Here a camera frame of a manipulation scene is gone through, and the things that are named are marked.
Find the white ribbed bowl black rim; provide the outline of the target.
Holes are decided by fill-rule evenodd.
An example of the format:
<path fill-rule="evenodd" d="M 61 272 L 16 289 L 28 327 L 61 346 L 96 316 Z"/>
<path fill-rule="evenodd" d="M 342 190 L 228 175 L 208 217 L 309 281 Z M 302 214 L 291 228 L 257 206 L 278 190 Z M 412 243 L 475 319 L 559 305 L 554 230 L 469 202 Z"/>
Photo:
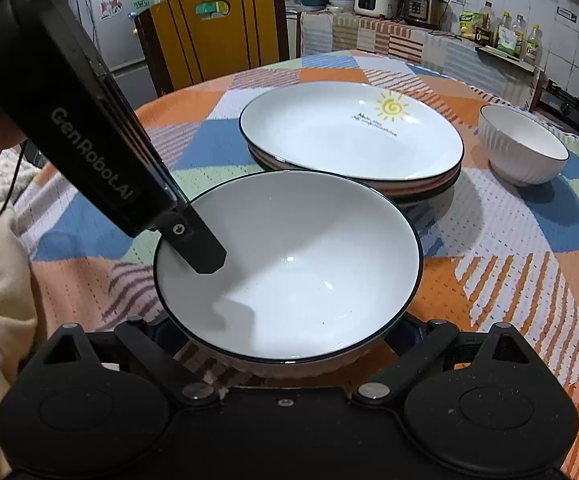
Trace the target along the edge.
<path fill-rule="evenodd" d="M 160 242 L 156 290 L 193 344 L 245 373 L 309 377 L 350 364 L 396 324 L 422 279 L 412 222 L 355 181 L 248 174 L 193 208 L 224 247 L 224 265 L 200 274 Z"/>

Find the white sun print plate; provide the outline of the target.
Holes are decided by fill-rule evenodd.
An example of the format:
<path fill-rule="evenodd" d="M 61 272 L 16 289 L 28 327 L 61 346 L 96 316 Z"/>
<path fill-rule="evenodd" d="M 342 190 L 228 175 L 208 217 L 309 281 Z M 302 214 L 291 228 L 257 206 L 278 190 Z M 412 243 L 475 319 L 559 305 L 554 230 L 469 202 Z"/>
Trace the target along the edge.
<path fill-rule="evenodd" d="M 293 166 L 357 180 L 434 179 L 463 159 L 446 117 L 393 90 L 311 81 L 257 96 L 239 116 L 248 143 Z"/>

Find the white refrigerator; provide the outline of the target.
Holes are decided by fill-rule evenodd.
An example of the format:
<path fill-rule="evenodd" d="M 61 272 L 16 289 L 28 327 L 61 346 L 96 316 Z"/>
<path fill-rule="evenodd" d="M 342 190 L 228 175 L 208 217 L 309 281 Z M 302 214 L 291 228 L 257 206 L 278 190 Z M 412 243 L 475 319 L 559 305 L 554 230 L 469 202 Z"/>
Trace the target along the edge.
<path fill-rule="evenodd" d="M 69 0 L 69 6 L 112 72 L 144 61 L 135 18 L 164 0 Z"/>

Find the colourful checkered tablecloth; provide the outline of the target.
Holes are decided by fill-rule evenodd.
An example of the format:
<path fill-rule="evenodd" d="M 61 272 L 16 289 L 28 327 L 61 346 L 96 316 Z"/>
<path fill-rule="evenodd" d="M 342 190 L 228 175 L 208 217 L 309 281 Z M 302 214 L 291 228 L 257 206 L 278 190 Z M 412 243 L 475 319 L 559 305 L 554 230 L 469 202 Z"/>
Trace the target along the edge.
<path fill-rule="evenodd" d="M 188 196 L 256 169 L 239 131 L 244 106 L 268 90 L 307 81 L 373 84 L 424 102 L 465 146 L 449 191 L 405 209 L 423 245 L 423 282 L 411 310 L 463 330 L 514 324 L 565 387 L 579 413 L 579 138 L 544 185 L 515 188 L 490 170 L 478 113 L 490 93 L 410 63 L 358 51 L 318 54 L 224 76 L 144 105 L 138 117 Z M 31 260 L 39 332 L 77 322 L 110 330 L 162 310 L 152 279 L 157 237 L 127 237 L 54 167 L 15 205 Z M 579 434 L 565 471 L 579 479 Z"/>

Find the lower stacked plate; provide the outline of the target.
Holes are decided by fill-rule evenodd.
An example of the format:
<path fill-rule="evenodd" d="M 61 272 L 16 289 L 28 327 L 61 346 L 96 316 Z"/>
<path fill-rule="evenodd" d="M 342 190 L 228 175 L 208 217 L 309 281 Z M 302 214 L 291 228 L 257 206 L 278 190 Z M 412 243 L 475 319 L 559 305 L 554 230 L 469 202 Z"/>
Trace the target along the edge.
<path fill-rule="evenodd" d="M 249 153 L 257 164 L 268 171 L 276 170 L 303 170 L 299 166 L 277 160 L 271 155 L 263 153 L 254 145 L 248 145 Z M 446 174 L 431 180 L 423 179 L 417 181 L 398 181 L 398 182 L 381 182 L 375 180 L 357 179 L 357 182 L 374 188 L 375 191 L 382 193 L 387 198 L 400 205 L 408 205 L 431 200 L 444 192 L 447 192 L 459 180 L 462 171 L 462 165 L 458 164 Z"/>

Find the yellow wooden chair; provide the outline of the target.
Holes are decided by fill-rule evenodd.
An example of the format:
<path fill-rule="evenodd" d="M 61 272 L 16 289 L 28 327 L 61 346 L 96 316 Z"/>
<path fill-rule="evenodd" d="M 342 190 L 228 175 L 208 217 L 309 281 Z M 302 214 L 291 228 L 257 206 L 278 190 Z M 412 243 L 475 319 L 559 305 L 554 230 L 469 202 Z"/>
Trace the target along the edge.
<path fill-rule="evenodd" d="M 285 0 L 163 0 L 134 23 L 158 96 L 289 58 Z"/>

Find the white ribbed bowl far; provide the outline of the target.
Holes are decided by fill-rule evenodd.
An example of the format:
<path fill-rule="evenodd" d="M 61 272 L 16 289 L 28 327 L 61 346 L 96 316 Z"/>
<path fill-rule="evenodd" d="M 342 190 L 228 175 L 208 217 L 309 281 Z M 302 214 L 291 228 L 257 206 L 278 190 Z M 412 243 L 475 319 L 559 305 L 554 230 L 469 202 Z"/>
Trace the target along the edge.
<path fill-rule="evenodd" d="M 569 151 L 550 130 L 509 106 L 480 107 L 477 138 L 492 170 L 517 186 L 551 181 L 569 159 Z"/>

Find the gas stove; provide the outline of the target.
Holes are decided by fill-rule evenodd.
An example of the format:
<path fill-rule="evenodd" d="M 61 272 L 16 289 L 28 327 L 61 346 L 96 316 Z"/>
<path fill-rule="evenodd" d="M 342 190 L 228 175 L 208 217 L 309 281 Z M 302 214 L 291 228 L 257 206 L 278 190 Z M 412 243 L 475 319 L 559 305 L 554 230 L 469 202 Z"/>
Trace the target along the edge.
<path fill-rule="evenodd" d="M 579 136 L 579 98 L 549 80 L 541 90 L 538 110 Z"/>

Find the checkered counter cloth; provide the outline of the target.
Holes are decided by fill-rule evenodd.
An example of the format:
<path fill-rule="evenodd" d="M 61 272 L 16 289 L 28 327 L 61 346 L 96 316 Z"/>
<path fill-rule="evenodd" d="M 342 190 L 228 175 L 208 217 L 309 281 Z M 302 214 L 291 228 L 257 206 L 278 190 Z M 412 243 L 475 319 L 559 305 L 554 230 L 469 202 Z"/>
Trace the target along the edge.
<path fill-rule="evenodd" d="M 303 12 L 298 18 L 302 55 L 358 50 L 408 62 L 514 105 L 529 108 L 543 71 L 451 32 L 438 32 L 351 13 Z"/>

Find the cooking oil bottle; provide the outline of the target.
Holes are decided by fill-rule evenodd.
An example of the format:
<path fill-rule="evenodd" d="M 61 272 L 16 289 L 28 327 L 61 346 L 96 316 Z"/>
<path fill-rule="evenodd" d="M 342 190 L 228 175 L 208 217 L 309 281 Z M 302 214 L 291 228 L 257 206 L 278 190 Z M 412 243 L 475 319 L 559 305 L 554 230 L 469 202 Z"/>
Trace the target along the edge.
<path fill-rule="evenodd" d="M 523 60 L 537 65 L 540 61 L 541 49 L 542 30 L 538 24 L 534 24 L 524 43 Z"/>

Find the electric pressure cooker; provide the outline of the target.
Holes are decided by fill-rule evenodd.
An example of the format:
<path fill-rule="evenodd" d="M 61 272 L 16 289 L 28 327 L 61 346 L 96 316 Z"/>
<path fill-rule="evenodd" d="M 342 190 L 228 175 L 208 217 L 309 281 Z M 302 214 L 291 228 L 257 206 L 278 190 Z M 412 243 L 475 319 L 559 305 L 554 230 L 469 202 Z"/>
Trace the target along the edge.
<path fill-rule="evenodd" d="M 405 23 L 439 30 L 447 12 L 446 0 L 403 0 Z"/>

